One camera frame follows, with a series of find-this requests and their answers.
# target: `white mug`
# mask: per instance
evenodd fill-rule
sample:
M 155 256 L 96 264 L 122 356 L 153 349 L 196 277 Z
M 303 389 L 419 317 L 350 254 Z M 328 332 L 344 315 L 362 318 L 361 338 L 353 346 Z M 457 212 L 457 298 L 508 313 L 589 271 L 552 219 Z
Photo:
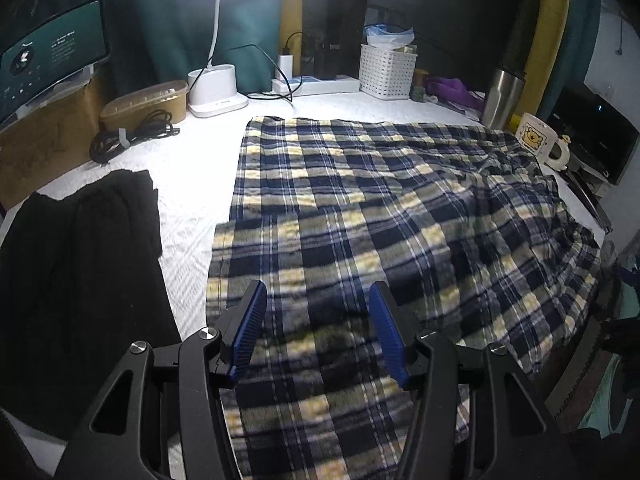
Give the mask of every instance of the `white mug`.
M 529 152 L 533 153 L 538 162 L 548 165 L 552 170 L 566 170 L 569 162 L 569 146 L 564 140 L 558 138 L 558 134 L 551 126 L 531 114 L 523 114 L 518 130 L 516 131 L 518 142 Z M 550 158 L 549 154 L 554 144 L 560 148 L 559 158 Z

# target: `purple object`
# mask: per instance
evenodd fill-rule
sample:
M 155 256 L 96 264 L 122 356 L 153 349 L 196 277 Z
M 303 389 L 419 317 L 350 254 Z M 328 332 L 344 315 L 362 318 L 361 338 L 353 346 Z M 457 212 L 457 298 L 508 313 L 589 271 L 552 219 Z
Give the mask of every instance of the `purple object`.
M 435 95 L 450 103 L 456 103 L 466 108 L 482 111 L 484 101 L 475 97 L 466 89 L 460 79 L 445 79 L 443 77 L 427 76 L 425 90 L 427 94 Z

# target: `folded black clothing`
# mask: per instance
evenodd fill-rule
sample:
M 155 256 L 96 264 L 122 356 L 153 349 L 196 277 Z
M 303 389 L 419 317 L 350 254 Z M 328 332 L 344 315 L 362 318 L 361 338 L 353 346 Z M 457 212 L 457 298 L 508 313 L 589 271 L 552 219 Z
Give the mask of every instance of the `folded black clothing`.
M 0 248 L 0 406 L 69 439 L 136 340 L 180 342 L 148 171 L 32 194 Z

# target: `blue ridged rubber pad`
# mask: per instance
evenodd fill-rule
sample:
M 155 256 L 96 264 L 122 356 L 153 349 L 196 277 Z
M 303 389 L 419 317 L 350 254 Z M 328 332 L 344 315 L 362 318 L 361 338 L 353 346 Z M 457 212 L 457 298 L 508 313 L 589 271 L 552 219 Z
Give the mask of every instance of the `blue ridged rubber pad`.
M 410 378 L 405 367 L 404 345 L 396 329 L 396 324 L 386 307 L 382 293 L 375 283 L 369 289 L 369 315 L 376 327 L 389 375 L 398 382 L 401 388 L 404 388 Z
M 264 313 L 267 309 L 267 287 L 260 283 L 244 314 L 242 324 L 232 347 L 232 363 L 229 378 L 235 382 L 244 375 L 251 356 L 254 354 L 255 342 L 260 335 Z

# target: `yellow curtain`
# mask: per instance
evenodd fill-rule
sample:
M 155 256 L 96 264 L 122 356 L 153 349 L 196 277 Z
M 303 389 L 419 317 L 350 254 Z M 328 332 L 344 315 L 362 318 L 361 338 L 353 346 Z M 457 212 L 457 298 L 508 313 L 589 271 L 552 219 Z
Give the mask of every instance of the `yellow curtain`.
M 540 0 L 540 13 L 525 66 L 526 82 L 515 113 L 535 114 L 556 62 L 569 11 L 569 0 Z
M 280 10 L 280 51 L 284 47 L 287 38 L 294 32 L 302 30 L 302 0 L 282 0 Z M 289 41 L 291 54 L 293 55 L 293 73 L 300 74 L 300 51 L 302 37 L 300 34 Z

